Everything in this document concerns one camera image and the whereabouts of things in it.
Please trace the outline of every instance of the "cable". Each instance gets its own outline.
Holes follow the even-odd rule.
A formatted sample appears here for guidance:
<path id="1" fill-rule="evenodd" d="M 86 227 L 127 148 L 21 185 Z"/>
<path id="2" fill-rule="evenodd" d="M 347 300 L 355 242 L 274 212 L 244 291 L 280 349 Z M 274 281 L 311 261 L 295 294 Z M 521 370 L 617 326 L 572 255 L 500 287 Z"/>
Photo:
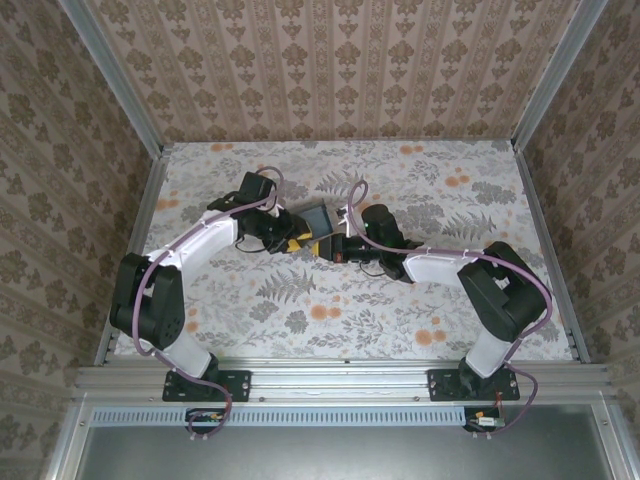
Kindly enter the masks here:
<path id="1" fill-rule="evenodd" d="M 279 194 L 278 189 L 280 187 L 284 188 L 284 175 L 276 167 L 263 167 L 257 170 L 256 173 L 261 173 L 267 170 L 275 172 L 279 177 L 279 182 L 276 184 L 275 188 L 272 190 L 269 196 L 263 200 L 249 203 L 247 205 L 242 205 L 240 207 L 232 208 L 231 210 L 228 210 L 226 212 L 221 212 L 217 215 L 214 215 L 208 218 L 203 222 L 199 222 L 197 225 L 194 225 L 191 228 L 191 230 L 187 231 L 184 235 L 182 235 L 175 242 L 169 245 L 169 247 L 167 247 L 167 249 L 158 256 L 158 258 L 156 258 L 153 262 L 151 262 L 147 270 L 144 272 L 144 275 L 142 276 L 142 280 L 140 281 L 140 286 L 138 287 L 138 291 L 136 293 L 135 302 L 133 304 L 133 315 L 131 320 L 131 336 L 133 337 L 133 345 L 136 348 L 136 351 L 143 357 L 154 355 L 158 360 L 160 360 L 162 363 L 167 365 L 170 369 L 174 370 L 176 373 L 182 376 L 185 380 L 188 380 L 193 383 L 197 383 L 198 385 L 211 387 L 215 390 L 218 390 L 224 395 L 225 414 L 222 417 L 222 420 L 220 420 L 220 423 L 218 424 L 218 426 L 211 431 L 210 433 L 211 435 L 220 431 L 222 426 L 226 423 L 226 421 L 229 419 L 229 416 L 231 415 L 231 408 L 232 408 L 231 394 L 224 387 L 216 383 L 208 382 L 206 380 L 202 380 L 189 375 L 187 372 L 181 370 L 176 365 L 174 365 L 173 362 L 171 362 L 168 358 L 162 355 L 162 352 L 157 350 L 155 347 L 152 347 L 149 350 L 145 350 L 144 348 L 142 348 L 142 345 L 140 344 L 140 332 L 138 331 L 139 324 L 140 324 L 140 306 L 142 305 L 142 297 L 144 296 L 144 290 L 147 286 L 147 283 L 149 282 L 149 279 L 151 278 L 151 275 L 153 274 L 155 269 L 158 267 L 158 265 L 160 265 L 160 262 L 162 262 L 165 258 L 170 256 L 177 248 L 179 248 L 181 245 L 183 245 L 185 242 L 191 239 L 195 234 L 197 234 L 204 228 L 208 228 L 211 224 L 219 220 L 222 220 L 223 218 L 230 217 L 231 215 L 242 212 L 244 210 L 249 210 L 251 208 L 257 208 L 262 205 L 266 205 L 271 200 L 273 200 L 274 206 L 277 204 L 278 194 Z"/>
<path id="2" fill-rule="evenodd" d="M 365 275 L 370 276 L 371 278 L 378 278 L 378 277 L 381 277 L 383 275 L 386 275 L 384 272 L 378 273 L 378 274 L 373 274 L 373 273 L 367 272 L 364 268 L 362 268 L 362 262 L 358 263 L 358 266 L 360 267 L 360 270 L 362 270 L 362 273 L 364 273 Z"/>
<path id="3" fill-rule="evenodd" d="M 362 187 L 363 188 L 363 193 L 362 196 L 358 199 L 357 202 L 353 201 L 353 197 L 355 195 L 356 190 Z M 535 285 L 535 287 L 540 291 L 540 293 L 542 294 L 544 301 L 546 303 L 546 313 L 544 315 L 544 317 L 542 317 L 542 320 L 540 320 L 538 323 L 536 323 L 535 325 L 533 325 L 532 327 L 530 327 L 528 330 L 522 332 L 520 334 L 520 336 L 518 337 L 518 339 L 513 343 L 513 346 L 511 347 L 511 349 L 507 352 L 507 355 L 505 356 L 504 361 L 508 362 L 511 357 L 513 356 L 513 354 L 516 352 L 516 350 L 518 349 L 518 347 L 521 345 L 522 340 L 524 340 L 526 337 L 528 337 L 529 335 L 531 335 L 532 333 L 537 332 L 538 330 L 540 330 L 542 327 L 544 327 L 549 320 L 551 319 L 551 315 L 553 313 L 553 303 L 551 300 L 551 294 L 549 293 L 549 291 L 546 289 L 546 287 L 542 284 L 542 282 L 540 280 L 538 280 L 534 275 L 530 274 L 529 272 L 527 272 L 526 270 L 520 268 L 517 265 L 514 265 L 511 262 L 507 262 L 505 260 L 502 260 L 500 258 L 496 258 L 496 257 L 492 257 L 490 255 L 485 255 L 484 253 L 480 253 L 480 252 L 470 252 L 467 250 L 450 250 L 450 249 L 445 249 L 445 248 L 425 248 L 425 247 L 418 247 L 414 250 L 408 250 L 408 249 L 402 249 L 402 248 L 391 248 L 391 247 L 387 247 L 385 245 L 381 245 L 377 242 L 374 242 L 373 240 L 371 240 L 369 237 L 367 237 L 367 235 L 362 231 L 362 229 L 357 225 L 354 216 L 353 216 L 353 211 L 354 211 L 354 207 L 359 205 L 360 203 L 362 203 L 362 201 L 365 199 L 365 197 L 367 196 L 367 193 L 369 191 L 369 184 L 364 180 L 359 180 L 356 183 L 353 184 L 353 186 L 351 187 L 351 190 L 349 191 L 349 195 L 347 197 L 347 221 L 349 222 L 349 224 L 351 225 L 351 228 L 353 228 L 355 230 L 355 232 L 360 236 L 360 238 L 362 238 L 362 240 L 364 240 L 365 242 L 367 242 L 369 245 L 378 248 L 380 250 L 384 250 L 387 252 L 391 252 L 391 253 L 399 253 L 402 255 L 409 255 L 409 254 L 415 254 L 415 253 L 433 253 L 433 254 L 437 254 L 437 255 L 447 255 L 447 256 L 452 256 L 452 257 L 472 257 L 472 258 L 477 258 L 480 260 L 486 260 L 488 262 L 492 262 L 495 263 L 497 265 L 501 265 L 503 267 L 508 268 L 509 270 L 521 275 L 522 277 L 526 278 L 528 281 L 530 281 L 533 285 Z M 529 410 L 529 408 L 531 408 L 531 404 L 533 403 L 534 399 L 536 398 L 536 395 L 538 394 L 538 381 L 535 379 L 535 377 L 523 370 L 520 370 L 516 367 L 514 367 L 513 365 L 511 365 L 510 363 L 507 363 L 507 368 L 509 368 L 512 372 L 522 375 L 524 377 L 527 377 L 529 380 L 531 380 L 531 382 L 533 382 L 533 391 L 531 392 L 531 395 L 529 396 L 527 402 L 524 405 L 524 408 L 520 411 L 520 413 L 518 413 L 518 415 L 516 415 L 516 417 L 509 422 L 507 425 L 505 425 L 504 427 L 500 428 L 499 430 L 494 431 L 492 434 L 495 435 L 497 433 L 500 432 L 504 432 L 506 430 L 508 430 L 509 428 L 511 428 L 514 424 L 516 424 L 521 418 L 522 416 Z"/>

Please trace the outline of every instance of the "floral tablecloth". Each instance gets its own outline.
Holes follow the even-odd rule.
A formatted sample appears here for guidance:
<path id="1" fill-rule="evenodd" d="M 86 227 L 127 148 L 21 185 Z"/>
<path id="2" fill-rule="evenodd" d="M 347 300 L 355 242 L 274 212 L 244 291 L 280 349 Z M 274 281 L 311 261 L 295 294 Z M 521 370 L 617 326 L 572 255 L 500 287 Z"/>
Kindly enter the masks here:
<path id="1" fill-rule="evenodd" d="M 319 199 L 342 207 L 350 186 L 364 177 L 367 204 L 386 204 L 405 237 L 470 249 L 504 240 L 549 285 L 506 141 L 176 144 L 146 251 L 186 230 L 208 203 L 263 165 L 284 172 L 288 208 Z M 255 239 L 243 245 L 260 246 Z M 377 268 L 367 267 L 373 274 Z M 186 328 L 221 357 L 459 359 L 480 329 L 462 290 L 372 278 L 308 249 L 250 255 L 227 248 L 203 266 L 185 300 Z M 116 353 L 133 352 L 121 335 Z M 571 359 L 557 310 L 515 358 Z"/>

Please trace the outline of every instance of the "patterned wall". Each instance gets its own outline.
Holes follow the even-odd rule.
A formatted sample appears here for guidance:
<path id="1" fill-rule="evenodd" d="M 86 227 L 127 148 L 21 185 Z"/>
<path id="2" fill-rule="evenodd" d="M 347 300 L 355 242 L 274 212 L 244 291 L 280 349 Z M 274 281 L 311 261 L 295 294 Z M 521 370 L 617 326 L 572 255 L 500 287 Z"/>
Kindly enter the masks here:
<path id="1" fill-rule="evenodd" d="M 90 0 L 165 142 L 509 138 L 578 0 Z"/>
<path id="2" fill-rule="evenodd" d="M 57 3 L 1 1 L 0 478 L 51 453 L 149 162 Z"/>
<path id="3" fill-rule="evenodd" d="M 576 313 L 640 433 L 640 1 L 611 0 L 525 151 Z"/>

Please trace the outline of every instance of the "vent grille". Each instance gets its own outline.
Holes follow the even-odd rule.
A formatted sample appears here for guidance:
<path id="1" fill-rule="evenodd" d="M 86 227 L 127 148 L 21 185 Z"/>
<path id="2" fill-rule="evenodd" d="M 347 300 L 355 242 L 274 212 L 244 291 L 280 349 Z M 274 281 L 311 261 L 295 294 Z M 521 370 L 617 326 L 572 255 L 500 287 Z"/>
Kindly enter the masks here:
<path id="1" fill-rule="evenodd" d="M 99 407 L 92 427 L 184 426 L 185 407 Z M 228 426 L 398 427 L 464 425 L 463 407 L 265 408 L 240 406 Z M 195 422 L 194 425 L 209 425 Z"/>

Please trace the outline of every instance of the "black mounting bracket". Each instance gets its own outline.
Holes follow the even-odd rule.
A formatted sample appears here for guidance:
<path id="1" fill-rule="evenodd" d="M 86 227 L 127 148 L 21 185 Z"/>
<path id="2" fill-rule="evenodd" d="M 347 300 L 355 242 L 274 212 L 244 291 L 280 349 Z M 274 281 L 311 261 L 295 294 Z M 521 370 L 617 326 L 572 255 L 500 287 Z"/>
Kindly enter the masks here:
<path id="1" fill-rule="evenodd" d="M 251 393 L 251 371 L 219 370 L 215 383 L 227 389 L 234 403 L 249 401 Z M 224 402 L 224 395 L 218 390 L 198 385 L 170 371 L 164 381 L 162 391 L 164 402 Z"/>
<path id="2" fill-rule="evenodd" d="M 470 391 L 463 385 L 458 368 L 434 369 L 427 371 L 429 399 L 432 402 L 495 401 L 496 392 L 503 401 L 520 400 L 520 390 L 516 374 L 501 368 L 484 380 L 481 387 Z"/>

